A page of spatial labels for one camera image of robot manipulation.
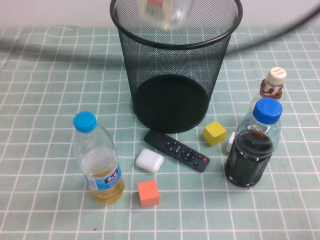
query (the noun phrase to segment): white cube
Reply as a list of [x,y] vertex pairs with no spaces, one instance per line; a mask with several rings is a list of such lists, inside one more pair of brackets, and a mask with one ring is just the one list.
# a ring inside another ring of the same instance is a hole
[[226,151],[227,151],[228,153],[230,153],[232,144],[234,143],[235,134],[236,134],[235,132],[233,132],[233,133],[231,134],[231,137],[229,138],[229,142],[228,142],[228,144],[227,144],[227,146],[226,146]]
[[135,160],[135,164],[151,173],[158,172],[164,162],[164,157],[149,149],[143,149]]

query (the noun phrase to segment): brown liquid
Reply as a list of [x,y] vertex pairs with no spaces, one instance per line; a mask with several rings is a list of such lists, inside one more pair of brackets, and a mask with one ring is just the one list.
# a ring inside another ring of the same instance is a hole
[[271,139],[256,130],[237,134],[225,164],[226,177],[239,187],[259,182],[273,153]]
[[[90,175],[92,178],[103,178],[111,174],[115,168],[104,168],[100,172],[96,174]],[[114,203],[118,198],[121,197],[125,188],[124,179],[123,177],[120,178],[119,182],[112,188],[105,190],[105,191],[98,191],[94,189],[90,189],[93,196],[99,200],[100,202],[104,202],[107,204]]]
[[263,79],[260,85],[260,95],[261,97],[265,98],[265,97],[269,97],[269,98],[273,98],[273,99],[277,99],[279,100],[282,96],[282,88],[284,86],[282,85],[281,87],[272,87],[268,86],[266,84],[266,80]]

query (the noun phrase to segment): yellow liquid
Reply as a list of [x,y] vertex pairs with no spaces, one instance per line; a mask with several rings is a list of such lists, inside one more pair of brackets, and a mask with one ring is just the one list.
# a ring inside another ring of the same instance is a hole
[[[111,174],[113,171],[115,170],[115,168],[104,168],[101,169],[101,171],[99,171],[96,174],[91,174],[90,177],[91,178],[104,178],[106,176],[108,176],[109,174]],[[94,196],[95,199],[97,199],[100,202],[103,203],[107,203],[107,204],[111,204],[114,203],[116,200],[118,200],[118,198],[121,197],[123,191],[125,188],[125,183],[124,183],[124,179],[121,176],[120,180],[118,181],[118,183],[105,191],[98,191],[95,189],[92,189],[90,187],[90,190]]]

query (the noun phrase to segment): dark liquid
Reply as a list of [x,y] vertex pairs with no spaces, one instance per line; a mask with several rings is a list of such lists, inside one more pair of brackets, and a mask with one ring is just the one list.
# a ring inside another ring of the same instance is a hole
[[146,127],[164,133],[180,133],[202,121],[210,99],[196,81],[171,74],[142,83],[132,101],[136,116]]
[[259,182],[273,153],[271,139],[261,132],[247,130],[238,133],[225,164],[225,175],[239,187]]
[[260,85],[260,95],[263,98],[269,97],[279,100],[282,96],[282,88],[283,86],[278,88],[270,88],[270,86],[266,84],[266,80],[263,79]]

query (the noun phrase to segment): remote control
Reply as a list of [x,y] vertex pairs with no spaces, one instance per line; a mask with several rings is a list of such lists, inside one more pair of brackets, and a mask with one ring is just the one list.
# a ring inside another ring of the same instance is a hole
[[144,141],[200,173],[206,169],[210,162],[208,157],[200,154],[172,137],[155,130],[149,130],[144,137]]

